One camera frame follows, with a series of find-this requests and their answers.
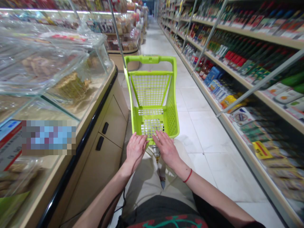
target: black handle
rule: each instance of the black handle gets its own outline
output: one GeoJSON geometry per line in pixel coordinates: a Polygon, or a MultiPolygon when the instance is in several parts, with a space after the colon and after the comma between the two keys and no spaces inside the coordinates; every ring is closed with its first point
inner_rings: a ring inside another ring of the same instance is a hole
{"type": "Polygon", "coordinates": [[[109,124],[108,124],[108,122],[106,122],[106,123],[104,124],[104,128],[102,129],[102,133],[103,133],[103,134],[107,133],[108,126],[109,126],[109,124]]]}
{"type": "Polygon", "coordinates": [[[101,149],[101,146],[102,146],[103,142],[104,142],[104,138],[102,136],[100,136],[100,138],[98,140],[98,143],[97,143],[97,146],[96,146],[96,150],[100,150],[101,149]]]}

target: shopping cart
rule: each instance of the shopping cart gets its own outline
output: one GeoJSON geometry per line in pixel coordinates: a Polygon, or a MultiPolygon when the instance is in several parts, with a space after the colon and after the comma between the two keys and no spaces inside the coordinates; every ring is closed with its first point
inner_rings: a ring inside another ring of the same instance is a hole
{"type": "Polygon", "coordinates": [[[152,134],[156,130],[166,132],[175,138],[180,132],[176,98],[176,58],[170,56],[125,56],[126,65],[131,61],[143,64],[158,64],[167,61],[172,64],[172,71],[131,71],[124,69],[131,100],[132,132],[147,135],[149,145],[155,145],[152,134]],[[135,95],[137,105],[133,103],[135,95]]]}

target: plastic mesh basket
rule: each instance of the plastic mesh basket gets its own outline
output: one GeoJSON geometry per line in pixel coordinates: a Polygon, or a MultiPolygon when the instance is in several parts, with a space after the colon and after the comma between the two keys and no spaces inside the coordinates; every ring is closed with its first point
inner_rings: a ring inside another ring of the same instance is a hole
{"type": "Polygon", "coordinates": [[[170,56],[125,56],[126,65],[130,61],[140,61],[143,64],[158,64],[168,61],[172,71],[131,71],[124,69],[128,84],[132,132],[138,135],[148,135],[149,145],[155,144],[152,134],[156,130],[166,132],[170,138],[178,136],[180,129],[175,98],[176,58],[170,56]],[[132,94],[135,94],[138,107],[134,105],[132,94]]]}

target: leg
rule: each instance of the leg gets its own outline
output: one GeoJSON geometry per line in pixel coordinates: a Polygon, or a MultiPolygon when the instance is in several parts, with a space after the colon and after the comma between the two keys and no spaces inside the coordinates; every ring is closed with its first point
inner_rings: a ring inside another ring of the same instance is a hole
{"type": "Polygon", "coordinates": [[[145,152],[143,159],[126,186],[126,205],[122,217],[163,191],[154,155],[145,152]]]}
{"type": "MultiPolygon", "coordinates": [[[[194,165],[181,141],[175,139],[174,145],[177,148],[177,152],[180,158],[194,171],[194,165]]],[[[166,183],[164,192],[161,194],[163,196],[175,198],[187,204],[191,208],[197,211],[195,202],[193,199],[192,191],[188,186],[176,175],[176,173],[170,169],[166,168],[166,183]]]]}

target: cabinet drawer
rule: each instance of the cabinet drawer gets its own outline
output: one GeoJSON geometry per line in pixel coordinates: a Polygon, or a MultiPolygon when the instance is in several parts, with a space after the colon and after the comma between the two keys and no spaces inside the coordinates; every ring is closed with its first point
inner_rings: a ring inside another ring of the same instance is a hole
{"type": "Polygon", "coordinates": [[[86,209],[119,170],[122,149],[97,133],[65,218],[86,209]]]}
{"type": "Polygon", "coordinates": [[[99,133],[103,134],[113,143],[122,148],[124,145],[126,127],[127,121],[125,120],[115,97],[112,96],[108,110],[99,128],[99,133]]]}

